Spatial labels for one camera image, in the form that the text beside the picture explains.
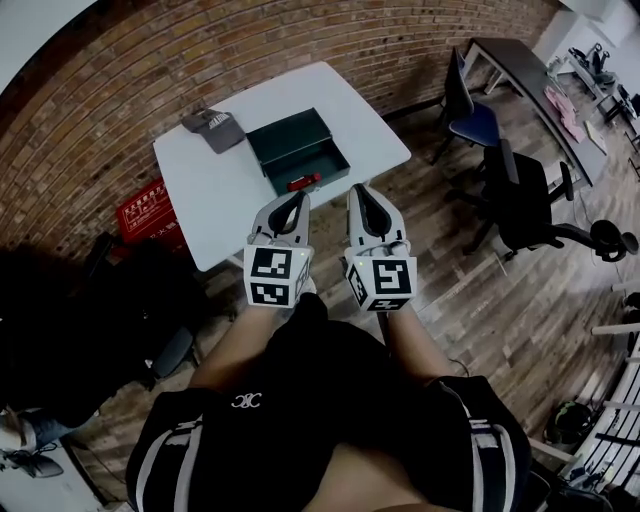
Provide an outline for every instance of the gray desk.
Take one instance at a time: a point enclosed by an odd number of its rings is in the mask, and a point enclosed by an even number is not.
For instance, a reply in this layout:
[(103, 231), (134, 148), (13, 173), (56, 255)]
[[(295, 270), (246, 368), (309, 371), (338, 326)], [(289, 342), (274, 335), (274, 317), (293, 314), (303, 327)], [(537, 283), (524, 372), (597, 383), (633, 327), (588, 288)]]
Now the gray desk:
[(538, 115), (580, 173), (582, 178), (576, 186), (593, 186), (605, 168), (607, 156), (588, 136), (578, 143), (562, 126), (559, 112), (544, 95), (547, 85), (554, 89), (557, 87), (547, 76), (547, 68), (542, 61), (516, 39), (474, 38), (465, 58), (463, 77), (467, 76), (478, 55), (487, 59), (499, 72), (485, 91), (491, 92), (500, 75), (505, 76), (524, 97), (531, 100)]

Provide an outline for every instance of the blue chair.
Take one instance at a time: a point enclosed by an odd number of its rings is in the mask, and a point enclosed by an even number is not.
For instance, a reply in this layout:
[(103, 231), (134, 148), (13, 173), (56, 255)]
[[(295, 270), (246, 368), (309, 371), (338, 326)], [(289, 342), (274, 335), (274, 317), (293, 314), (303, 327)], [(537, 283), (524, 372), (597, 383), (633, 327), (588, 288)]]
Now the blue chair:
[(431, 160), (435, 164), (454, 137), (461, 137), (481, 146), (498, 146), (500, 128), (496, 114), (486, 105), (473, 101), (462, 78), (464, 59), (456, 48), (451, 52), (451, 61), (444, 83), (447, 104), (440, 115), (440, 122), (447, 123), (449, 133)]

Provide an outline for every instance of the gray cap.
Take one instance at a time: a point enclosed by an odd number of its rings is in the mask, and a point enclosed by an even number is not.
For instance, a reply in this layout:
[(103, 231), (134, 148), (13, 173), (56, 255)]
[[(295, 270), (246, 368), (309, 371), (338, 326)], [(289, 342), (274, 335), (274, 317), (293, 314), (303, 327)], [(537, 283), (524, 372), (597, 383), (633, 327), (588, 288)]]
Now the gray cap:
[(203, 110), (182, 119), (182, 126), (191, 133), (202, 135), (217, 154), (224, 153), (245, 137), (244, 130), (230, 112)]

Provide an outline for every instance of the red object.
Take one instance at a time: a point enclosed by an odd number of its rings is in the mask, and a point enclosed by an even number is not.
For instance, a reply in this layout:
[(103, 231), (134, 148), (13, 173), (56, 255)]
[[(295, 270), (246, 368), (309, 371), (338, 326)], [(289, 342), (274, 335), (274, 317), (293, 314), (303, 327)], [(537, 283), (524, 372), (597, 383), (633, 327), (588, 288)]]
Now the red object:
[(162, 178), (125, 201), (116, 213), (125, 244), (153, 238), (171, 252), (189, 253)]
[(297, 180), (287, 183), (287, 190), (289, 192), (295, 192), (296, 190), (301, 190), (309, 185), (313, 185), (321, 179), (322, 175), (319, 172), (308, 174), (307, 176), (302, 176)]

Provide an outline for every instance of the red crate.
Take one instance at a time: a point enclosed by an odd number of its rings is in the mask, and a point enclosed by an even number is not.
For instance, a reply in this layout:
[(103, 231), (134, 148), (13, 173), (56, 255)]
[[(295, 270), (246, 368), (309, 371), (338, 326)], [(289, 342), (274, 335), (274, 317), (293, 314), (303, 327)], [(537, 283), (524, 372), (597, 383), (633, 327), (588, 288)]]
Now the red crate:
[(153, 238), (171, 252), (189, 253), (162, 178), (128, 199), (118, 208), (117, 215), (125, 244)]

